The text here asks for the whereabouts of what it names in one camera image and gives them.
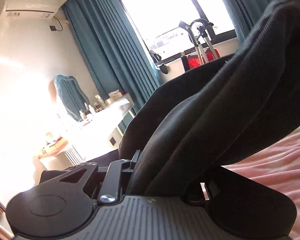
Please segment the black garment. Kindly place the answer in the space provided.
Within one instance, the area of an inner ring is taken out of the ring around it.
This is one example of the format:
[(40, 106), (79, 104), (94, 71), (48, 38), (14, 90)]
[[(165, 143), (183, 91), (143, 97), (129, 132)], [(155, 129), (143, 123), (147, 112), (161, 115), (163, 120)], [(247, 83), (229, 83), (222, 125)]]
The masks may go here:
[(299, 126), (300, 0), (273, 0), (238, 51), (163, 84), (130, 122), (119, 154), (141, 157), (127, 193), (180, 195)]

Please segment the white vanity desk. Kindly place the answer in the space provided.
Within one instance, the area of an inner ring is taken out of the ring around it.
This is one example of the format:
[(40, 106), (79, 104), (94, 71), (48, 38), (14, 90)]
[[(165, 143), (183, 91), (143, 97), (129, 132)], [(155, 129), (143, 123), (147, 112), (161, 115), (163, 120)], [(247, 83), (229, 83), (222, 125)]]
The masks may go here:
[(133, 107), (134, 102), (127, 93), (80, 124), (75, 148), (83, 159), (93, 159), (119, 147), (123, 136), (119, 124), (126, 116), (134, 117)]

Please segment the white drawer cabinet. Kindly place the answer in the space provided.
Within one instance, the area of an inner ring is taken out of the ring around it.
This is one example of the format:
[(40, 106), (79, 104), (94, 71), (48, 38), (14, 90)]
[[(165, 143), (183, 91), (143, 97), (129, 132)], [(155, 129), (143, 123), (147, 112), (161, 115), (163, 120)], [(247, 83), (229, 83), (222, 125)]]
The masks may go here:
[(63, 137), (44, 146), (38, 159), (47, 170), (64, 170), (84, 162), (75, 147)]

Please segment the teal framed vanity mirror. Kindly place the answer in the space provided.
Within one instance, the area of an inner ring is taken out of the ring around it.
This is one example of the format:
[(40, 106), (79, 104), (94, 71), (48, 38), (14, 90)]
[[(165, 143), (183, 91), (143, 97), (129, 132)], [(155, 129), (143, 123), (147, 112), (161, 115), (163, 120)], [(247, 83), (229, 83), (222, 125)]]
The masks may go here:
[(90, 101), (74, 76), (56, 75), (49, 82), (48, 91), (53, 103), (59, 100), (71, 118), (77, 122), (83, 120), (81, 112), (88, 110)]

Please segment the left teal curtain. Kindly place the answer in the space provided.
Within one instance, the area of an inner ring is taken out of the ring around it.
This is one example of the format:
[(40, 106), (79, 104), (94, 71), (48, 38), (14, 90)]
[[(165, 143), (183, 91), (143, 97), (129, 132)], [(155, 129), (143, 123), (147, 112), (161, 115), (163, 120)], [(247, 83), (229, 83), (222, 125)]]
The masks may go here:
[(63, 10), (103, 100), (128, 93), (137, 114), (162, 84), (155, 64), (119, 0), (67, 0)]

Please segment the pink bed sheet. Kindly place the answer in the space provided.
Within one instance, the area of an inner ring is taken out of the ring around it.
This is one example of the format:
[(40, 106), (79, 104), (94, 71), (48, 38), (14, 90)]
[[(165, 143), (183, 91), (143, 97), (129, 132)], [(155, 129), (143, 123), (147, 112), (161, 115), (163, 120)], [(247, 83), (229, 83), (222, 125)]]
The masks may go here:
[(300, 239), (300, 126), (268, 148), (226, 168), (288, 196), (297, 209), (290, 238)]

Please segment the silver tripod stand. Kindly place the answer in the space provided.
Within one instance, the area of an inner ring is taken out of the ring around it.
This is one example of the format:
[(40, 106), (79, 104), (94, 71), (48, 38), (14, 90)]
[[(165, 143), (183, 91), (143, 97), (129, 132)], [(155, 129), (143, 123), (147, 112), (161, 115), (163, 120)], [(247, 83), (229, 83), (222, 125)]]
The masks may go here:
[[(192, 27), (195, 23), (199, 23), (199, 25), (197, 27), (197, 30), (199, 31), (199, 34), (197, 36), (192, 31)], [(211, 50), (215, 60), (219, 58), (219, 56), (217, 55), (217, 53), (216, 53), (209, 37), (208, 37), (208, 34), (206, 32), (208, 27), (213, 27), (213, 23), (211, 23), (211, 22), (209, 22), (209, 21), (207, 21), (203, 18), (196, 19), (190, 24), (187, 24), (183, 21), (180, 21), (180, 23), (179, 23), (179, 28), (185, 30), (188, 33), (190, 41), (194, 45), (194, 48), (196, 50), (196, 53), (198, 55), (198, 58), (200, 60), (201, 65), (203, 65), (202, 56), (204, 58), (206, 58), (206, 55), (205, 55), (205, 52), (204, 52), (204, 49), (203, 49), (203, 45), (199, 41), (199, 39), (201, 37), (204, 39), (205, 43), (207, 44), (207, 47)]]

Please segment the black framed window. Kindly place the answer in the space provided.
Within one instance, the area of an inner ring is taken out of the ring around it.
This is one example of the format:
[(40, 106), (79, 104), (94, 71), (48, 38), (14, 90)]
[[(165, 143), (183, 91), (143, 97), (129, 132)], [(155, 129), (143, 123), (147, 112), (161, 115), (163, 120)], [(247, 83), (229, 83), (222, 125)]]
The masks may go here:
[(149, 50), (172, 61), (177, 54), (193, 48), (180, 22), (192, 24), (198, 35), (198, 18), (213, 26), (207, 30), (212, 44), (236, 38), (234, 25), (222, 0), (119, 0)]

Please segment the white air conditioner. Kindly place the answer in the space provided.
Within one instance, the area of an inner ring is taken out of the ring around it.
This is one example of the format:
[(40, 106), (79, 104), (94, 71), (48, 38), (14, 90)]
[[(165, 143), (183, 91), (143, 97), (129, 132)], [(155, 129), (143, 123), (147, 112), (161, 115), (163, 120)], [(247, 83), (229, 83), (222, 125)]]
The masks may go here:
[(51, 19), (58, 9), (58, 0), (0, 0), (0, 21), (19, 18)]

